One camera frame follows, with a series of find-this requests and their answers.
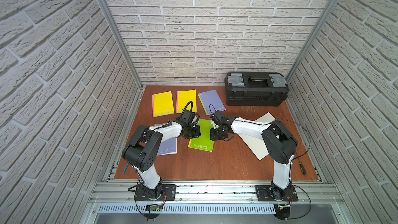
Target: white brick wall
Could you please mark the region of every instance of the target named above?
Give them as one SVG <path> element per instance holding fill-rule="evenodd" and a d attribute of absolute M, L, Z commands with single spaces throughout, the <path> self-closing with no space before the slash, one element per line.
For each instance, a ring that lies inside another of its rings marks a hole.
<path fill-rule="evenodd" d="M 291 81 L 290 110 L 356 223 L 398 222 L 398 0 L 340 0 Z"/>
<path fill-rule="evenodd" d="M 326 2 L 108 0 L 147 85 L 221 85 L 220 69 L 286 74 Z M 204 68 L 212 75 L 206 80 Z"/>
<path fill-rule="evenodd" d="M 0 223 L 77 223 L 137 86 L 96 0 L 0 5 Z"/>

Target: ventilation grille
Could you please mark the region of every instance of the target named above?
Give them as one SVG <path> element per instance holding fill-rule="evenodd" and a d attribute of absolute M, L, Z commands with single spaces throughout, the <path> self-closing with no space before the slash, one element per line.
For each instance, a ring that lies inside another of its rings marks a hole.
<path fill-rule="evenodd" d="M 137 203 L 144 213 L 146 203 Z M 102 203 L 98 213 L 138 213 L 135 203 Z M 275 214 L 273 204 L 166 203 L 163 214 Z"/>

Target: notebook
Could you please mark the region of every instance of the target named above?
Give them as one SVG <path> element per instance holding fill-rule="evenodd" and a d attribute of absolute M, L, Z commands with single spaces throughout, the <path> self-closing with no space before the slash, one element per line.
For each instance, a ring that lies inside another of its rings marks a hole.
<path fill-rule="evenodd" d="M 182 110 L 188 102 L 193 102 L 192 112 L 197 112 L 196 109 L 196 90 L 189 91 L 178 91 L 177 92 L 177 103 L 176 103 L 176 113 L 182 113 Z"/>
<path fill-rule="evenodd" d="M 152 95 L 152 117 L 173 113 L 174 105 L 171 91 Z"/>
<path fill-rule="evenodd" d="M 271 115 L 271 113 L 267 113 L 262 117 L 256 119 L 256 122 L 271 122 L 275 120 L 275 118 Z M 268 155 L 268 150 L 264 140 L 246 135 L 239 134 L 239 136 L 243 139 L 243 141 L 247 144 L 247 146 L 251 149 L 251 151 L 256 155 L 258 160 L 261 160 Z"/>
<path fill-rule="evenodd" d="M 210 139 L 210 129 L 213 128 L 213 125 L 210 121 L 205 119 L 199 119 L 198 125 L 200 127 L 201 136 L 189 140 L 188 147 L 212 152 L 214 141 Z"/>
<path fill-rule="evenodd" d="M 220 97 L 218 96 L 218 93 L 215 89 L 211 90 L 211 91 L 207 91 L 207 92 L 198 93 L 198 96 L 199 96 L 200 102 L 202 103 L 202 106 L 206 112 L 206 115 L 210 115 L 217 110 L 220 110 L 220 111 L 226 110 L 224 107 L 224 104 L 222 103 L 222 101 L 221 101 Z"/>
<path fill-rule="evenodd" d="M 177 153 L 177 138 L 169 138 L 167 140 L 163 140 L 160 143 L 158 156 L 161 155 L 169 155 L 169 154 L 176 154 Z"/>

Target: purple notebook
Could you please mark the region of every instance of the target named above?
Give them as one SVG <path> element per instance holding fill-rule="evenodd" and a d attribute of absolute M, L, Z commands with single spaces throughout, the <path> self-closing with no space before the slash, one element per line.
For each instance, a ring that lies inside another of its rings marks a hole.
<path fill-rule="evenodd" d="M 224 104 L 222 103 L 220 97 L 218 96 L 217 91 L 210 90 L 207 92 L 198 93 L 200 102 L 202 102 L 202 106 L 206 112 L 206 115 L 210 115 L 217 110 L 225 111 Z"/>
<path fill-rule="evenodd" d="M 176 154 L 176 153 L 177 153 L 177 138 L 169 138 L 160 143 L 158 156 Z"/>

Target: yellow notebook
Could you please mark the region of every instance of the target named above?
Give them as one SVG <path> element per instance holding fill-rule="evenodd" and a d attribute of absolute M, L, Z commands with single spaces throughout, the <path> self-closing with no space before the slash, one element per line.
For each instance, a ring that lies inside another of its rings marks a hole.
<path fill-rule="evenodd" d="M 196 112 L 196 90 L 189 91 L 178 91 L 177 92 L 177 104 L 176 113 L 181 113 L 188 102 L 193 102 L 192 112 Z"/>
<path fill-rule="evenodd" d="M 152 113 L 153 117 L 174 113 L 171 91 L 152 95 Z"/>

